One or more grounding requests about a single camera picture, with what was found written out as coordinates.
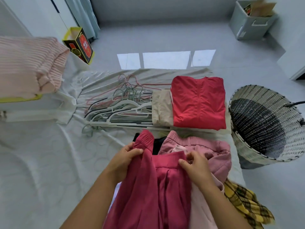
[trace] pink pants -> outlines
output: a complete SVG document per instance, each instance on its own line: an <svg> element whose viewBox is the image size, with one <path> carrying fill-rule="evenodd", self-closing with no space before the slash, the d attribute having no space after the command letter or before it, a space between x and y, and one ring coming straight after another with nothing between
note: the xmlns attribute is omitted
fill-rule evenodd
<svg viewBox="0 0 305 229"><path fill-rule="evenodd" d="M152 156L153 142L148 130L136 139L144 153L132 159L103 229L189 227L191 182L178 164L185 154Z"/></svg>
<svg viewBox="0 0 305 229"><path fill-rule="evenodd" d="M171 131L163 142L159 154L171 153L176 145L204 155L209 160L212 174L222 183L226 181L232 165L230 145L227 142L210 141L195 136L180 138L175 131Z"/></svg>

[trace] hand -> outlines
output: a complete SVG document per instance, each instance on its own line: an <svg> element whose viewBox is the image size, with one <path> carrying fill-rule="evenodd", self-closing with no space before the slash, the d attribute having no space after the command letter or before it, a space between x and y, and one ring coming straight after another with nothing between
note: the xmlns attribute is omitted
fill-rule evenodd
<svg viewBox="0 0 305 229"><path fill-rule="evenodd" d="M125 179L132 158L143 153L143 149L131 150L133 145L134 142L125 145L117 154L115 154L107 167L101 173L101 175L106 175L114 185Z"/></svg>
<svg viewBox="0 0 305 229"><path fill-rule="evenodd" d="M194 160L193 163L189 164L187 161L179 159L179 165L187 172L191 181L198 188L208 186L208 184L215 185L206 157L192 151L186 154L186 158L188 161Z"/></svg>

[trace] yellow fabric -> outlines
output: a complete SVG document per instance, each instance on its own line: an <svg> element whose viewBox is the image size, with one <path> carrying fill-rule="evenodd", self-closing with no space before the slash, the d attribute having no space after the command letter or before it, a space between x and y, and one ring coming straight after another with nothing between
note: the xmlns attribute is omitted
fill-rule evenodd
<svg viewBox="0 0 305 229"><path fill-rule="evenodd" d="M36 95L34 98L31 99L24 99L22 97L6 97L0 98L0 103L10 103L10 102L22 102L22 101L29 101L29 100L39 100L42 95Z"/></svg>
<svg viewBox="0 0 305 229"><path fill-rule="evenodd" d="M234 207L254 229L264 229L262 224L274 224L273 214L261 205L251 190L230 182L224 183L224 193Z"/></svg>

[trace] storage bin handle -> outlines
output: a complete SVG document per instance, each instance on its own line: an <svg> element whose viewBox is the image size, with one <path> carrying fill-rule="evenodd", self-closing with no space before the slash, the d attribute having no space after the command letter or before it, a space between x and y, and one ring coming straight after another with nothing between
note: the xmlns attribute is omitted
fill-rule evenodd
<svg viewBox="0 0 305 229"><path fill-rule="evenodd" d="M252 26L268 26L268 22L267 21L265 24L255 24L256 20L252 23Z"/></svg>

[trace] yellow plaid fabric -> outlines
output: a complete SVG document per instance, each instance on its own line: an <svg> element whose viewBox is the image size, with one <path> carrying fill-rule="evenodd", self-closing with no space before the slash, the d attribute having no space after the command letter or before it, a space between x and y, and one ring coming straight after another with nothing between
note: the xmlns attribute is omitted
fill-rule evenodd
<svg viewBox="0 0 305 229"><path fill-rule="evenodd" d="M262 224L275 222L272 213L258 202L252 191L227 179L224 183L224 193L254 229L264 229Z"/></svg>

